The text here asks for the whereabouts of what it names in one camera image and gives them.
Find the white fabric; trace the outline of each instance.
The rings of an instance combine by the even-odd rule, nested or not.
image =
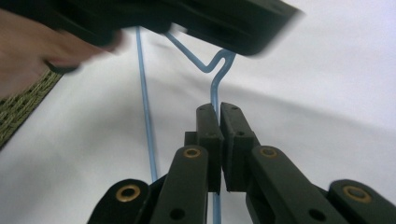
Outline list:
[[[304,16],[264,54],[237,56],[220,100],[240,106],[261,143],[312,183],[350,178],[396,203],[395,2],[288,3]],[[218,50],[177,37],[207,63]],[[0,153],[0,223],[86,223],[116,182],[150,183],[133,29],[127,38],[118,55],[64,76]],[[165,37],[142,38],[161,176],[195,130],[214,74]],[[251,223],[243,193],[222,192],[222,219]]]

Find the green woven fabric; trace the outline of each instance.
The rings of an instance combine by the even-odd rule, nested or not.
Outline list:
[[[22,94],[0,100],[0,150],[61,78],[46,72],[42,79]]]

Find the blue cable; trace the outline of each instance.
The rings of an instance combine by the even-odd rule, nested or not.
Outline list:
[[[152,182],[158,179],[157,175],[157,165],[155,162],[154,153],[154,140],[152,135],[151,118],[149,113],[149,94],[146,82],[145,65],[143,63],[143,50],[142,41],[140,39],[140,29],[136,27],[136,43],[137,43],[137,55],[139,58],[139,70],[140,70],[140,83],[142,86],[142,97],[143,97],[143,109],[145,111],[145,124],[146,124],[146,136],[148,139],[148,156],[149,156],[149,166],[151,171]]]
[[[213,71],[213,69],[216,68],[221,59],[225,60],[224,65],[220,68],[218,73],[213,78],[210,87],[210,102],[213,105],[216,116],[219,120],[219,84],[233,65],[233,60],[235,59],[236,54],[227,49],[222,49],[215,55],[215,57],[208,65],[205,65],[171,34],[167,33],[165,34],[165,36],[204,73],[210,73],[211,71]],[[221,224],[221,198],[220,195],[217,193],[213,194],[213,223]]]

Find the black plastic part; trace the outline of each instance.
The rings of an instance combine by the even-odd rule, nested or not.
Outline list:
[[[276,0],[15,0],[0,7],[105,46],[113,32],[143,26],[158,34],[172,23],[188,35],[242,55],[262,51],[298,11]]]
[[[71,73],[74,72],[78,69],[78,67],[57,67],[54,66],[53,64],[49,63],[49,62],[45,62],[45,64],[47,65],[47,67],[54,73],[59,74],[59,75],[63,75],[66,73]]]
[[[166,176],[151,224],[206,223],[208,154],[203,147],[179,149]]]
[[[228,191],[247,191],[250,171],[247,157],[259,140],[242,110],[227,103],[220,106],[220,128],[224,135],[222,167]]]
[[[213,105],[201,105],[196,110],[196,132],[186,132],[184,144],[204,147],[209,153],[209,192],[219,192],[221,186],[221,150],[223,136]]]
[[[395,205],[362,183],[334,181],[328,200],[350,223],[396,223]]]
[[[254,224],[274,224],[276,217],[271,205],[267,202],[259,184],[250,179],[246,195],[247,210]]]
[[[146,183],[135,179],[122,180],[106,192],[93,210],[88,224],[143,224],[141,217],[146,207],[150,206],[149,195]]]
[[[249,164],[276,223],[347,223],[279,149],[255,147]]]

